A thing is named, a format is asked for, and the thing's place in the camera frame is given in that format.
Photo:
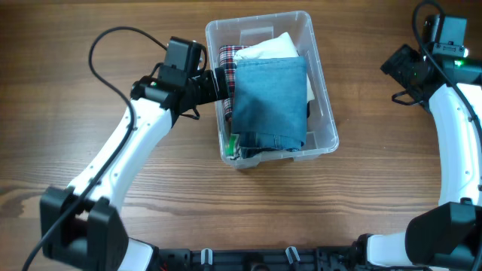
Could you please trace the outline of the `red navy plaid shirt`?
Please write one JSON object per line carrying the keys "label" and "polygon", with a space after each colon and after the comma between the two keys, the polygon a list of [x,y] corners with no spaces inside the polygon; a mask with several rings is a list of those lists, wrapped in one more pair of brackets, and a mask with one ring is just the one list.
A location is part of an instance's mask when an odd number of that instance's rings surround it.
{"label": "red navy plaid shirt", "polygon": [[233,98],[235,92],[235,54],[247,46],[224,45],[219,48],[219,66],[224,69],[226,82],[228,85],[228,98],[223,101],[224,120],[230,123],[233,114]]}

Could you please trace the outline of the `blue jeans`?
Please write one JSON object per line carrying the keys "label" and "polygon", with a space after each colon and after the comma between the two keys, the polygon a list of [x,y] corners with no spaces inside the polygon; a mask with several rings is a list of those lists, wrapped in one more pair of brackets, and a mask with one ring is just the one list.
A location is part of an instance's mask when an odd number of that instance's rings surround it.
{"label": "blue jeans", "polygon": [[243,59],[235,71],[232,128],[240,156],[299,151],[307,140],[307,64],[302,56]]}

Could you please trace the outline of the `clear plastic storage bin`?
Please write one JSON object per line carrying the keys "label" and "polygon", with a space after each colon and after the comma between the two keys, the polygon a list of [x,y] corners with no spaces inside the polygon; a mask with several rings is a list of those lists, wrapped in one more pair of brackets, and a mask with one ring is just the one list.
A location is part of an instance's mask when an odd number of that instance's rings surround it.
{"label": "clear plastic storage bin", "polygon": [[247,169],[271,160],[313,160],[337,150],[340,140],[331,110],[312,19],[306,11],[213,20],[206,25],[205,32],[211,69],[219,66],[219,49],[223,45],[255,45],[287,32],[298,53],[307,61],[307,75],[315,96],[310,102],[310,116],[307,118],[307,143],[300,151],[268,151],[245,160],[231,160],[227,157],[230,126],[224,119],[223,102],[217,101],[215,110],[219,148],[224,163],[235,169]]}

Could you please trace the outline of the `white printed t-shirt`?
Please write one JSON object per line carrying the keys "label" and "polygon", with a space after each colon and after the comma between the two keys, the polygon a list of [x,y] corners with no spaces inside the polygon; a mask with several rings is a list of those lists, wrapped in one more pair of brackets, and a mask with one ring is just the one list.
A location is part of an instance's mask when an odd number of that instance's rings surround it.
{"label": "white printed t-shirt", "polygon": [[225,154],[232,160],[247,159],[264,151],[281,151],[296,147],[297,143],[282,135],[258,132],[231,134]]}

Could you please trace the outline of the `cream cloth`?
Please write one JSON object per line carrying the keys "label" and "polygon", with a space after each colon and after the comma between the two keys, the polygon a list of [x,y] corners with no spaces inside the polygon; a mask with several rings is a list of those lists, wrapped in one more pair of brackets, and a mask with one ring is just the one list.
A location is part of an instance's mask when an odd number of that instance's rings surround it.
{"label": "cream cloth", "polygon": [[298,53],[287,32],[238,50],[233,60],[237,67],[235,87],[239,99],[266,102],[286,98],[300,105],[315,99],[307,75],[307,61]]}

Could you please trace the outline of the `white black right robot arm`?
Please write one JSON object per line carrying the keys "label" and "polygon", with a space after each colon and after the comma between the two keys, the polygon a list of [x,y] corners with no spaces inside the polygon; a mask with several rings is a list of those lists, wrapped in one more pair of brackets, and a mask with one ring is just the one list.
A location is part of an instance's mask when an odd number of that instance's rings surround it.
{"label": "white black right robot arm", "polygon": [[381,70],[434,118],[441,160],[438,207],[390,235],[364,234],[346,257],[350,269],[481,268],[481,62],[432,58],[403,45]]}

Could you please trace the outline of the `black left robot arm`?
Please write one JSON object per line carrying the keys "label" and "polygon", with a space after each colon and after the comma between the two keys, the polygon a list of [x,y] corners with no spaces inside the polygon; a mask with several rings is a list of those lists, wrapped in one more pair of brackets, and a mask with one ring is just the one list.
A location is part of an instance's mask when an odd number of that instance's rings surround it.
{"label": "black left robot arm", "polygon": [[133,84],[123,120],[90,165],[67,188],[42,195],[37,249],[45,257],[82,270],[160,267],[157,247],[128,236],[124,198],[179,117],[197,120],[197,106],[227,98],[223,69],[206,69],[205,46],[173,37],[165,51],[164,61]]}

